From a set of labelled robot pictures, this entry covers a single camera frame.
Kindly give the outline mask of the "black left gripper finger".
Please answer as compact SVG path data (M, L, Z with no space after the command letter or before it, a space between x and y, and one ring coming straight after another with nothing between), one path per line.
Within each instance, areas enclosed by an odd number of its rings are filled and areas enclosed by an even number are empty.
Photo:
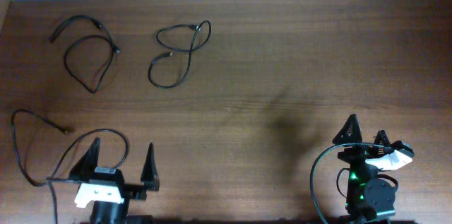
M95 138L87 152L70 170L69 179L89 180L97 167L99 154L100 138Z
M158 184L159 177L155 163L154 145L150 143L141 173L141 181L145 184Z

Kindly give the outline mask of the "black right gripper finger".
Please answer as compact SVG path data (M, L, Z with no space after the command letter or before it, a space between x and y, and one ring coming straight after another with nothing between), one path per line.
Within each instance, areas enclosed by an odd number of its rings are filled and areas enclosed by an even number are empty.
M374 144L375 146L373 147L373 150L375 155L384 155L386 153L386 150L391 147L391 143L384 130L377 132Z
M361 143L362 132L359 127L359 122L356 114L351 114L345 122L342 129L333 138L332 143L334 145L340 145L344 143Z

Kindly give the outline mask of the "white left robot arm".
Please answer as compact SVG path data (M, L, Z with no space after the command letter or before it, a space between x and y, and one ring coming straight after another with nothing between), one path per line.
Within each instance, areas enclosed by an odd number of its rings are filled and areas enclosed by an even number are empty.
M125 182L117 167L100 167L99 154L100 139L96 138L69 173L69 179L80 184L75 197L76 206L85 208L93 203L91 223L151 223L151 218L130 216L128 209L131 200L145 201L148 191L160 190L154 145L148 147L140 184Z

